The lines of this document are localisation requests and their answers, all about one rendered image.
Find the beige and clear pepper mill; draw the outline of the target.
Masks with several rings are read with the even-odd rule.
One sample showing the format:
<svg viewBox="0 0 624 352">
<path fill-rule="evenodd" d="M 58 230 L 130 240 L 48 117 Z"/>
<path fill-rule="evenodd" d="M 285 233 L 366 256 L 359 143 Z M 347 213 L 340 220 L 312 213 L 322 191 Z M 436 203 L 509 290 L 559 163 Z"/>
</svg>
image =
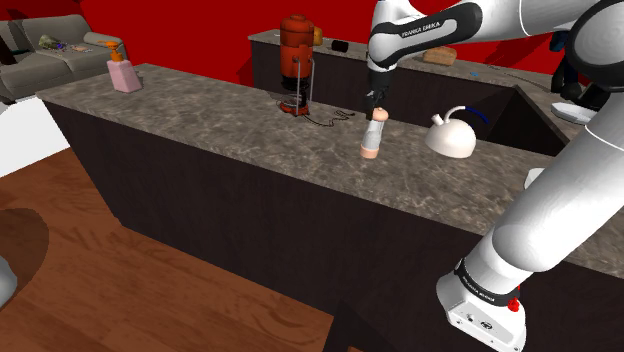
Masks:
<svg viewBox="0 0 624 352">
<path fill-rule="evenodd" d="M 364 134 L 360 145 L 360 155 L 367 159 L 374 159 L 379 153 L 382 132 L 385 122 L 388 120 L 389 114 L 382 107 L 372 110 L 371 121 Z"/>
</svg>

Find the brown bread loaf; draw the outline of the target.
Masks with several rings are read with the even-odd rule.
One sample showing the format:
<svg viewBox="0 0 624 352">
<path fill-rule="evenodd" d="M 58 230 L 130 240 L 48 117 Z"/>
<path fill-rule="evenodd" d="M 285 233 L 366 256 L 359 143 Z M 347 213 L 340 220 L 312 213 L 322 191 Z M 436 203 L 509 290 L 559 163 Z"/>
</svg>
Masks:
<svg viewBox="0 0 624 352">
<path fill-rule="evenodd" d="M 424 62 L 443 66 L 452 66 L 456 58 L 457 51 L 450 47 L 431 48 L 423 54 Z"/>
</svg>

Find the white plate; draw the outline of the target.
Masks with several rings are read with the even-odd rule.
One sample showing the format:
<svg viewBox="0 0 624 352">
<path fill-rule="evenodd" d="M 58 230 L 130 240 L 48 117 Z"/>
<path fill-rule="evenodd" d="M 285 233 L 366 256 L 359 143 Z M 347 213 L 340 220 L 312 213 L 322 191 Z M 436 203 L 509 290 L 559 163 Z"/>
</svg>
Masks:
<svg viewBox="0 0 624 352">
<path fill-rule="evenodd" d="M 586 125 L 597 114 L 591 109 L 564 102 L 552 103 L 551 112 L 558 118 L 579 125 Z"/>
</svg>

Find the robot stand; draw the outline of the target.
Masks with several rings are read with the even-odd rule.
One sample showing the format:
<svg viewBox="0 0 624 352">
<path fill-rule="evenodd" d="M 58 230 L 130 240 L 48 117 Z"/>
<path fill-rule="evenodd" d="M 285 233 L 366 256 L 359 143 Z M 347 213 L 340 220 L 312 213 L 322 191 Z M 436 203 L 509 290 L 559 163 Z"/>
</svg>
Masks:
<svg viewBox="0 0 624 352">
<path fill-rule="evenodd" d="M 527 335 L 511 352 L 624 352 L 624 304 L 576 300 L 526 305 Z M 439 304 L 408 309 L 375 323 L 339 306 L 322 352 L 496 352 L 451 326 Z"/>
</svg>

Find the pink soap dispenser orange pump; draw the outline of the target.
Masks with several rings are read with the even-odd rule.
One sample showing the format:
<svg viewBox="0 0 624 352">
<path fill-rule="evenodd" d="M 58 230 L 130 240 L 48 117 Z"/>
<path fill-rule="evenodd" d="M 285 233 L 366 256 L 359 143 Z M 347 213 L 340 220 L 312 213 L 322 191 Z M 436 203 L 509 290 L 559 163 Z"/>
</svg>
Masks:
<svg viewBox="0 0 624 352">
<path fill-rule="evenodd" d="M 132 63 L 118 51 L 120 43 L 106 40 L 99 40 L 99 43 L 103 43 L 111 50 L 111 59 L 107 62 L 107 67 L 114 89 L 123 93 L 140 90 L 142 85 Z"/>
</svg>

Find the grey sofa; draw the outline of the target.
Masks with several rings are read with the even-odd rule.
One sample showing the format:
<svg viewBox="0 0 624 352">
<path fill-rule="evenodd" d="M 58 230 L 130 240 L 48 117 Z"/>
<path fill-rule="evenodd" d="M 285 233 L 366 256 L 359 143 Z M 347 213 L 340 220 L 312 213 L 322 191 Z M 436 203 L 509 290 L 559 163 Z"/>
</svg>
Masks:
<svg viewBox="0 0 624 352">
<path fill-rule="evenodd" d="M 107 41 L 122 40 L 92 31 L 79 14 L 0 21 L 0 44 L 21 52 L 14 64 L 0 63 L 0 102 L 106 73 Z"/>
</svg>

